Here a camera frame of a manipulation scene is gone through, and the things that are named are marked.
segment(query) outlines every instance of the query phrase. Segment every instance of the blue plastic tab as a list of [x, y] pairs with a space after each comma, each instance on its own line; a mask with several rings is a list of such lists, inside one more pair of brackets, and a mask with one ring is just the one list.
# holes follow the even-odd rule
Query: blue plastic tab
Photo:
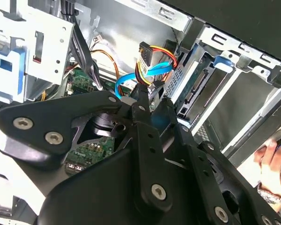
[[1, 92], [14, 96], [23, 91], [25, 56], [24, 49], [14, 49], [8, 55], [0, 52]]
[[234, 63], [229, 59], [218, 55], [215, 57], [214, 67], [225, 71], [226, 73], [231, 73], [233, 71]]

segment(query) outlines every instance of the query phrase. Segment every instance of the watch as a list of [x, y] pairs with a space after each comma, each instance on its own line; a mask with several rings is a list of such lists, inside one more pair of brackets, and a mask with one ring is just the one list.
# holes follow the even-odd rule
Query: watch
[[269, 204], [278, 204], [281, 203], [281, 197], [275, 195], [269, 191], [261, 189], [261, 183], [257, 186], [257, 192], [261, 195], [261, 197]]

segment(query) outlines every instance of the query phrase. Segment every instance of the black cable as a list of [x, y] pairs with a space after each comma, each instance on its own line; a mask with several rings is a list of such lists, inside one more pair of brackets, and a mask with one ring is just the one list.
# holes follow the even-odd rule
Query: black cable
[[[99, 67], [98, 67], [98, 65], [96, 64], [95, 61], [93, 61], [93, 64], [94, 64], [94, 74], [95, 74], [94, 78], [96, 79], [97, 77], [100, 77], [100, 74], [99, 74]], [[100, 79], [100, 80], [98, 80], [98, 81], [95, 81], [95, 83], [96, 83], [96, 84], [97, 84], [97, 83], [100, 83], [100, 84], [101, 84], [101, 81], [102, 81], [102, 79]]]
[[66, 0], [61, 0], [60, 6], [61, 13], [64, 19], [71, 23], [74, 23], [74, 29], [70, 43], [72, 55], [80, 65], [81, 69], [85, 72], [85, 74], [87, 74], [90, 79], [96, 83], [97, 88], [101, 90], [103, 87], [100, 83], [99, 74], [94, 72], [94, 64], [89, 52], [89, 47], [82, 35], [82, 32], [74, 15], [74, 4]]
[[135, 77], [136, 77], [136, 80], [137, 80], [138, 83], [142, 83], [142, 84], [148, 86], [148, 84], [145, 83], [141, 78], [141, 75], [139, 73], [139, 67], [138, 67], [137, 63], [136, 63], [136, 66], [135, 66]]
[[178, 41], [178, 38], [177, 38], [177, 34], [176, 34], [176, 32], [175, 32], [175, 30], [174, 30], [174, 28], [172, 28], [172, 31], [173, 31], [173, 33], [174, 33], [174, 37], [175, 37], [175, 40], [176, 40], [176, 43], [177, 43], [177, 53], [178, 53], [178, 55], [180, 55], [180, 44], [182, 43], [180, 43], [179, 44], [179, 41]]
[[55, 85], [54, 88], [51, 90], [51, 92], [46, 96], [46, 100], [50, 100], [52, 99], [56, 94], [57, 92], [59, 91], [59, 87], [60, 85]]

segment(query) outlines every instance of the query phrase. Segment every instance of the silver screw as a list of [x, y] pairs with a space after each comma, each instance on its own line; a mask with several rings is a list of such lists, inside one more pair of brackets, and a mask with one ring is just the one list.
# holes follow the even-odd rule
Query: silver screw
[[14, 119], [13, 125], [20, 130], [28, 130], [33, 127], [33, 122], [31, 119], [18, 117]]
[[183, 129], [185, 132], [188, 132], [188, 128], [187, 128], [187, 127], [182, 126], [182, 129]]
[[54, 131], [47, 133], [45, 139], [49, 144], [61, 144], [64, 140], [60, 133]]
[[112, 101], [112, 102], [116, 102], [116, 101], [117, 101], [114, 97], [109, 97], [108, 99], [109, 99], [110, 101]]
[[143, 111], [145, 111], [146, 109], [143, 107], [143, 106], [139, 106], [139, 108], [141, 109], [141, 110], [143, 110]]
[[163, 201], [167, 194], [164, 190], [164, 188], [159, 185], [159, 184], [153, 184], [152, 187], [151, 187], [151, 191], [152, 191], [152, 194], [158, 199], [158, 200], [161, 200]]
[[211, 150], [214, 150], [214, 146], [212, 144], [207, 144], [208, 148], [210, 148]]
[[266, 216], [262, 216], [261, 218], [265, 225], [272, 225], [272, 222]]
[[228, 215], [227, 213], [225, 212], [225, 210], [223, 210], [221, 207], [219, 206], [216, 206], [215, 209], [215, 214], [216, 216], [224, 223], [228, 223], [229, 221], [229, 218], [228, 218]]

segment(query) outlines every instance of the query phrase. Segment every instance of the green circuit board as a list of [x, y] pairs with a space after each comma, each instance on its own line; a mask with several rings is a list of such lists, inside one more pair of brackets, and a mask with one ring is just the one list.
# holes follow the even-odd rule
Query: green circuit board
[[113, 138], [102, 137], [98, 142], [88, 143], [70, 151], [65, 162], [66, 173], [75, 175], [110, 156], [113, 153], [113, 145]]
[[[107, 80], [102, 80], [102, 85], [105, 90], [114, 90], [115, 83]], [[75, 69], [74, 74], [71, 76], [71, 88], [73, 90], [73, 94], [82, 94], [87, 92], [92, 92], [96, 90], [96, 87], [93, 85], [92, 81], [89, 77], [81, 70]], [[122, 87], [123, 93], [125, 95], [129, 95], [131, 90], [129, 88]]]
[[[110, 86], [112, 84], [112, 82], [104, 83], [104, 85]], [[68, 85], [73, 91], [73, 95], [96, 90], [89, 77], [80, 69], [74, 70], [74, 74], [70, 77]], [[88, 143], [70, 151], [65, 161], [66, 173], [70, 176], [75, 175], [105, 157], [110, 156], [113, 153], [113, 145], [113, 138], [102, 137], [98, 142]]]

